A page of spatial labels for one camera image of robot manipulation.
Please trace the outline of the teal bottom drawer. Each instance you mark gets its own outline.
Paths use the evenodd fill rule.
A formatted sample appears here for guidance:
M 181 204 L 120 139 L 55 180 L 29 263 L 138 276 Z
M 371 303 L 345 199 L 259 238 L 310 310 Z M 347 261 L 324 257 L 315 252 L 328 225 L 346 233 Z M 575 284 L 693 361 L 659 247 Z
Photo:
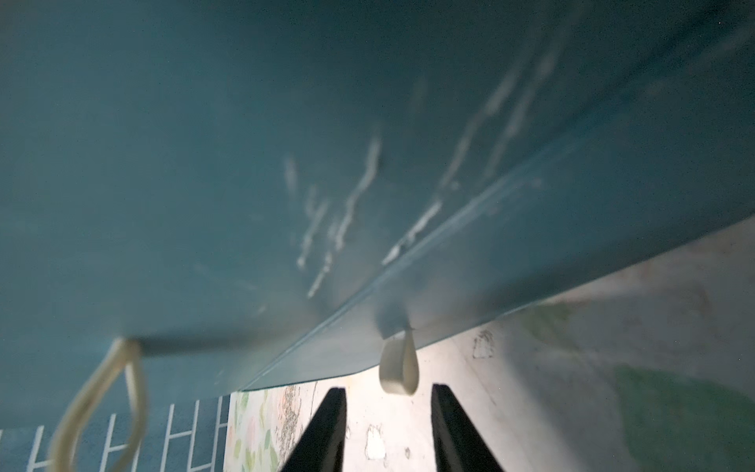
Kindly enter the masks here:
M 669 48 L 350 296 L 248 389 L 354 374 L 749 218 L 754 41 Z

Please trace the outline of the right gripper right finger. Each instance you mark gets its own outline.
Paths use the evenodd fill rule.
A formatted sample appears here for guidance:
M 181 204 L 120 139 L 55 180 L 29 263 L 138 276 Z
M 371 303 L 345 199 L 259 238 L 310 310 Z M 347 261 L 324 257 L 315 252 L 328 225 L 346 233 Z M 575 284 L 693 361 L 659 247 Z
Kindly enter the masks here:
M 436 470 L 503 472 L 448 385 L 433 384 L 431 410 Z

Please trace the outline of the teal drawer cabinet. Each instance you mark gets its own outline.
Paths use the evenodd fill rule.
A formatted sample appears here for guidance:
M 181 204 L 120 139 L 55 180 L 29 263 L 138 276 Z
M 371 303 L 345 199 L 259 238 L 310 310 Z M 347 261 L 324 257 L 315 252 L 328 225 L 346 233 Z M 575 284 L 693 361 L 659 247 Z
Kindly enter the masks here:
M 5 1 L 1 424 L 117 338 L 227 395 L 601 92 L 750 1 Z

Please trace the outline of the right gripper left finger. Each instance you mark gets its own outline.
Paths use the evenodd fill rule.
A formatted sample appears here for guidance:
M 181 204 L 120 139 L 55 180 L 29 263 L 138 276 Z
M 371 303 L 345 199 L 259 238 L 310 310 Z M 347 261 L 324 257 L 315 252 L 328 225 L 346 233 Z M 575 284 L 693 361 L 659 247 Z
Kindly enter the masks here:
M 346 390 L 333 387 L 322 400 L 281 471 L 341 472 L 346 427 Z

